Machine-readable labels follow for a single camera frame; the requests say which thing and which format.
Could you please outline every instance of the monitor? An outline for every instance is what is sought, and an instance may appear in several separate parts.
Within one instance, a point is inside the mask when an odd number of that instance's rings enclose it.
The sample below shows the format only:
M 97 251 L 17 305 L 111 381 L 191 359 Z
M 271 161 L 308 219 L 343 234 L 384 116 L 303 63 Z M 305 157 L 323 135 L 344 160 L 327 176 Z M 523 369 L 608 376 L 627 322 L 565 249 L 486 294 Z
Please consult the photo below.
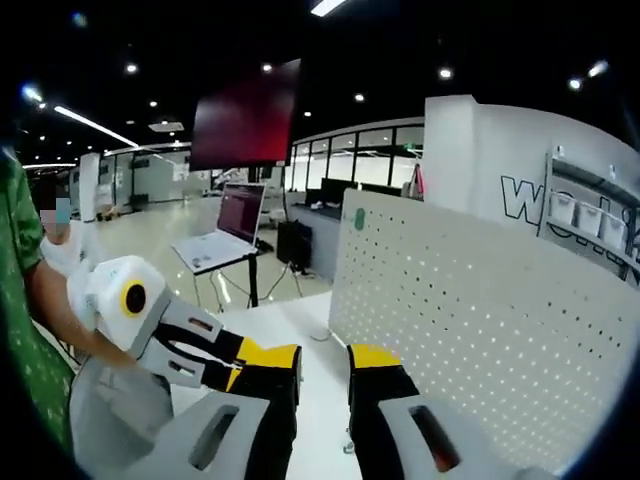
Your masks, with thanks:
M 347 188 L 356 188 L 357 183 L 349 180 L 338 180 L 335 178 L 322 179 L 322 200 L 325 203 L 337 203 L 342 205 L 344 200 L 344 191 Z
M 394 197 L 402 196 L 402 189 L 398 187 L 388 187 L 387 185 L 374 185 L 372 183 L 361 183 L 362 190 L 368 192 L 382 193 L 384 195 L 392 195 Z
M 217 228 L 255 245 L 265 186 L 227 183 L 222 193 Z
M 189 168 L 212 170 L 290 162 L 289 137 L 300 60 L 198 102 Z

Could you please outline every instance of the green sticker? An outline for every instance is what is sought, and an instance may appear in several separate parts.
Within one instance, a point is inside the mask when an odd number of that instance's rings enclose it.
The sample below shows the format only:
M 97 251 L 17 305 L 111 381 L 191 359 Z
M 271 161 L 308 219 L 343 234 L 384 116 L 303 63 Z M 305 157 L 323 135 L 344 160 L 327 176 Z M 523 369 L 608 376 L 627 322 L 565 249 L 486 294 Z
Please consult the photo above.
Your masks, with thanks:
M 356 227 L 356 230 L 360 231 L 364 228 L 364 217 L 364 208 L 356 210 L 356 217 L 353 219 L 353 226 Z

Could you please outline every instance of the laptop screen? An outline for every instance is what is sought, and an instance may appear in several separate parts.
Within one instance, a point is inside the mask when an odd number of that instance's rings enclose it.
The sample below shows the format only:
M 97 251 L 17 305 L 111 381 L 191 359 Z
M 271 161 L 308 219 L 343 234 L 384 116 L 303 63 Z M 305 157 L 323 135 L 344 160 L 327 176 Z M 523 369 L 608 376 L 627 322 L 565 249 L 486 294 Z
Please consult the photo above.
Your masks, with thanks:
M 264 185 L 226 184 L 218 228 L 253 245 L 263 196 Z

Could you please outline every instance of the office floor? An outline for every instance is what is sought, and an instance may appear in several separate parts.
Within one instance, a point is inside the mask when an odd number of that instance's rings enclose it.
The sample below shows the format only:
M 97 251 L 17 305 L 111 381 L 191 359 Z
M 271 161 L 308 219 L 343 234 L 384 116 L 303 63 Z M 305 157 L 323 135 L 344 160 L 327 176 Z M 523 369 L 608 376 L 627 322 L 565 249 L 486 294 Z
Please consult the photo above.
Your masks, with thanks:
M 193 277 L 172 250 L 171 244 L 182 238 L 213 231 L 216 216 L 215 204 L 210 199 L 157 204 L 144 212 L 98 223 L 98 235 L 110 256 L 140 255 L 144 257 L 164 275 L 176 294 L 196 304 Z M 273 229 L 261 229 L 259 238 L 275 247 L 277 232 Z M 266 297 L 282 275 L 283 268 L 284 265 L 276 258 L 275 253 L 258 258 L 260 297 Z M 209 281 L 209 275 L 202 275 L 197 279 L 200 300 L 205 309 L 216 313 L 219 311 L 220 304 L 225 311 L 247 307 L 248 297 L 242 291 L 249 291 L 246 262 L 214 273 L 211 280 L 216 286 L 215 290 Z M 290 271 L 286 272 L 271 294 L 261 300 L 260 304 L 292 300 L 299 298 L 301 294 L 315 295 L 330 289 L 327 282 L 313 277 L 298 277 L 298 285 L 300 291 L 293 274 Z

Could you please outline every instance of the glass wall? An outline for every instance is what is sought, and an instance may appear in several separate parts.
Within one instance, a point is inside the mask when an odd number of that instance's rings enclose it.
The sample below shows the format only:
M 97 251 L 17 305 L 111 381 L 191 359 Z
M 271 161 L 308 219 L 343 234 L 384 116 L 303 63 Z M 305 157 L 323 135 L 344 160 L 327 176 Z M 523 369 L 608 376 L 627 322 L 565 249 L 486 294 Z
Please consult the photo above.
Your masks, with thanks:
M 411 180 L 424 142 L 424 126 L 363 129 L 294 146 L 285 169 L 287 189 L 317 189 L 325 177 L 402 187 Z

